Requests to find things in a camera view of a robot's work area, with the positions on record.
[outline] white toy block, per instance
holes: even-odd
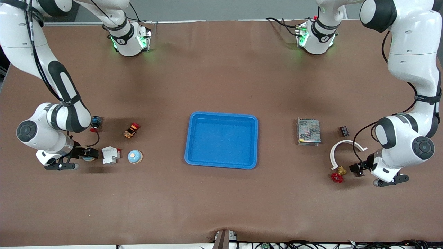
[[[101,149],[101,152],[103,152],[103,164],[114,164],[120,159],[120,149],[109,146]]]

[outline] red cap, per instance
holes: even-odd
[[[339,173],[332,173],[331,174],[331,179],[335,183],[342,183],[343,182],[343,177]]]
[[[131,125],[134,125],[137,129],[140,128],[140,125],[138,123],[132,123]]]

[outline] green led light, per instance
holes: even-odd
[[[331,38],[331,43],[329,44],[329,46],[332,46],[332,44],[334,43],[334,38],[335,38],[335,35],[332,36],[332,38]]]
[[[309,33],[305,32],[303,36],[300,38],[300,46],[306,45],[307,38],[309,37]]]
[[[137,38],[138,38],[138,41],[139,41],[139,43],[140,43],[140,46],[141,46],[142,48],[145,48],[145,47],[147,46],[147,45],[146,45],[146,40],[147,40],[147,39],[143,38],[143,36],[142,36],[142,37],[137,36]]]
[[[111,36],[111,41],[112,41],[112,44],[114,45],[114,48],[117,49],[117,45],[115,44],[114,38],[112,38],[112,36]]]

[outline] brown table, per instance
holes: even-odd
[[[45,29],[91,113],[105,117],[97,148],[123,150],[112,166],[44,170],[15,129],[55,99],[41,80],[10,70],[0,97],[0,245],[197,243],[220,229],[247,241],[443,240],[443,132],[433,137],[434,158],[403,170],[408,183],[375,188],[371,175],[348,174],[342,184],[329,177],[340,126],[354,135],[412,102],[382,59],[382,34],[345,21],[330,51],[314,56],[267,22],[152,28],[152,51],[133,58],[114,52],[100,26]],[[187,165],[195,111],[255,115],[257,167]],[[320,120],[321,145],[295,143],[297,117]],[[128,140],[132,122],[142,128]],[[358,141],[369,148],[363,157],[380,147],[369,131]],[[356,162],[350,148],[336,153],[340,165]],[[126,159],[133,149],[144,154],[140,164]]]

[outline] gray wall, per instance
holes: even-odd
[[[302,19],[317,13],[313,0],[131,0],[131,3],[140,19],[149,21]],[[358,18],[359,4],[346,8],[349,18]],[[131,8],[125,12],[135,18]],[[94,15],[80,7],[76,22],[96,21]]]

